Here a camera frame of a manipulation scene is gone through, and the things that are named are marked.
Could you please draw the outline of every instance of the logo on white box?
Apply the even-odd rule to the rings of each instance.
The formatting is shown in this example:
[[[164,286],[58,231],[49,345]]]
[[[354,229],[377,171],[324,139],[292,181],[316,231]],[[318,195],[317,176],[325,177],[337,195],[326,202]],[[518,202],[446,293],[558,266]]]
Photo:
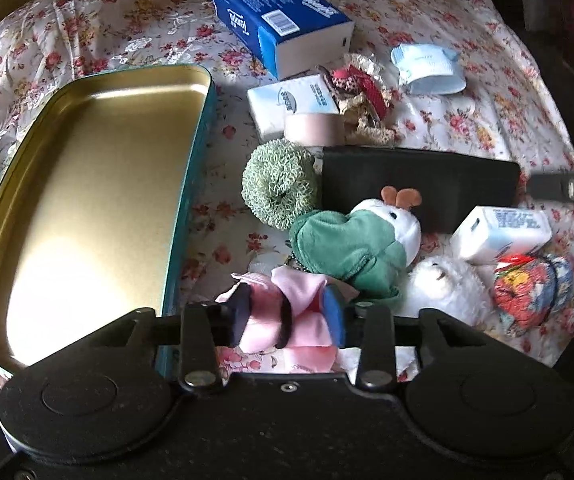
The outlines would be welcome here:
[[[245,19],[242,14],[238,14],[235,10],[227,9],[229,13],[229,19],[231,20],[231,26],[233,28],[239,28],[240,32],[249,36],[247,31],[247,24],[245,23]]]
[[[334,7],[324,5],[320,0],[303,0],[302,4],[326,18],[331,18],[334,14],[338,14],[338,11],[334,9]]]

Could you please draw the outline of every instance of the floral bedsheet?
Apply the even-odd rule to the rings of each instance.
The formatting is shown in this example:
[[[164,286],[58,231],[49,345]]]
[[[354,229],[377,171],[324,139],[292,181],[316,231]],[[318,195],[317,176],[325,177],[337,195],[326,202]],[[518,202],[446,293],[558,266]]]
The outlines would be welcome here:
[[[532,56],[490,0],[330,0],[355,20],[352,50],[386,60],[402,42],[437,43],[461,53],[467,88],[454,96],[409,96],[394,89],[389,122],[396,145],[511,159],[531,170],[574,168],[565,125]],[[257,145],[245,91],[272,81],[214,15],[211,0],[32,0],[0,23],[0,176],[49,97],[75,78],[129,66],[196,62],[217,84],[217,118],[208,139],[204,179],[193,205],[182,273],[185,298],[213,298],[231,272],[280,260],[285,234],[245,208],[240,176]],[[146,143],[147,132],[142,142]],[[574,208],[528,203],[547,212],[550,249],[574,267]],[[447,250],[425,234],[423,254]],[[574,299],[565,311],[520,338],[497,319],[486,330],[553,364],[574,335]],[[244,355],[221,349],[225,373],[281,370],[280,352]],[[340,354],[350,369],[355,354]]]

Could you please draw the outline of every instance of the brown bow on plush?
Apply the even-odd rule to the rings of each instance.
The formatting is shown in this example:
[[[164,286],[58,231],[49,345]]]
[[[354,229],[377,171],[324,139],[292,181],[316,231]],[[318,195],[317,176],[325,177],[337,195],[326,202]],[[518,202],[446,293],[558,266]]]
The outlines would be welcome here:
[[[407,211],[423,202],[418,190],[413,188],[398,191],[394,186],[385,186],[381,190],[381,197],[385,204],[400,207]]]

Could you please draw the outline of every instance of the green scrubber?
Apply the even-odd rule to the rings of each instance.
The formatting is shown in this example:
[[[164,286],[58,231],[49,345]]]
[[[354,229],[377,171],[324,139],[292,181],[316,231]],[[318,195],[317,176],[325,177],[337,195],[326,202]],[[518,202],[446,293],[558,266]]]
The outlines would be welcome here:
[[[316,207],[314,157],[286,139],[258,146],[243,171],[243,200],[261,222],[280,230]]]

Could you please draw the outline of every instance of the gold tray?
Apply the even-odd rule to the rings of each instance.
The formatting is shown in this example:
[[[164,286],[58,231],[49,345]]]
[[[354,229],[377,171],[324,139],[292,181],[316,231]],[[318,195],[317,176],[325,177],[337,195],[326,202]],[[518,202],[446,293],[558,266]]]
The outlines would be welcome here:
[[[176,65],[82,78],[49,100],[0,185],[0,368],[171,308],[214,95],[207,70]]]

